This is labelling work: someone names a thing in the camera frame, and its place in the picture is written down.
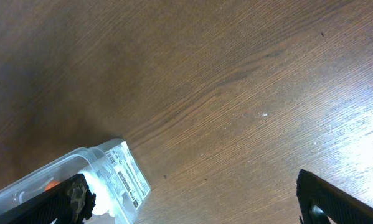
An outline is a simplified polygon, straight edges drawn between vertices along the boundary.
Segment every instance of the label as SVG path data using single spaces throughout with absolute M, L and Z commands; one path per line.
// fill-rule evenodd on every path
M 130 196 L 135 208 L 138 208 L 150 191 L 146 179 L 129 152 L 125 142 L 110 149 L 106 156 L 118 174 L 125 191 Z

